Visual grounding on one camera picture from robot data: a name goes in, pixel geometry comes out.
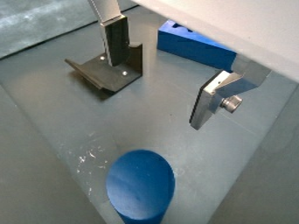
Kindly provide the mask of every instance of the metal clamp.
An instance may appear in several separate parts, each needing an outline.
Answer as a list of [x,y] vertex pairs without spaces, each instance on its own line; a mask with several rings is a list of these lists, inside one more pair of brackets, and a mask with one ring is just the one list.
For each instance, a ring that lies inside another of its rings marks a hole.
[[242,55],[238,55],[231,69],[234,73],[218,72],[201,88],[190,120],[197,130],[221,108],[234,113],[242,103],[238,94],[259,87],[271,73],[271,69]]
[[106,53],[79,65],[66,62],[98,87],[118,92],[143,75],[143,45],[130,44],[127,17],[117,0],[89,0],[98,16]]

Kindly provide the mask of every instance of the metal plate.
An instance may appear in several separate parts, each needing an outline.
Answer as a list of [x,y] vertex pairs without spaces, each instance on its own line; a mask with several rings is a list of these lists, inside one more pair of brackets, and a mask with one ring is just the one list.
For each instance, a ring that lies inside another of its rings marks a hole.
[[109,64],[106,53],[83,65],[70,59],[66,62],[98,88],[118,92],[143,75],[143,45],[130,46],[130,58],[119,66]]

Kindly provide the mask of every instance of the screw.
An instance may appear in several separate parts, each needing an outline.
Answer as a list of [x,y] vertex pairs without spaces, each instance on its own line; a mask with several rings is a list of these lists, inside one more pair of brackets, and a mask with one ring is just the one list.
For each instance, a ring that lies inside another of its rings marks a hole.
[[238,109],[242,101],[243,100],[237,95],[233,95],[230,98],[226,98],[222,101],[219,106],[225,108],[233,114],[235,110]]

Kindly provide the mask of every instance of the blue object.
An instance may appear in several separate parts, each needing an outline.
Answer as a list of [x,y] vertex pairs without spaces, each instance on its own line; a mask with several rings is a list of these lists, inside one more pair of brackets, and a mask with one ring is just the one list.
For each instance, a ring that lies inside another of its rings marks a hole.
[[150,150],[129,152],[107,175],[107,196],[126,224],[159,224],[174,197],[174,170]]
[[158,49],[231,72],[237,53],[198,32],[169,20],[158,32]]

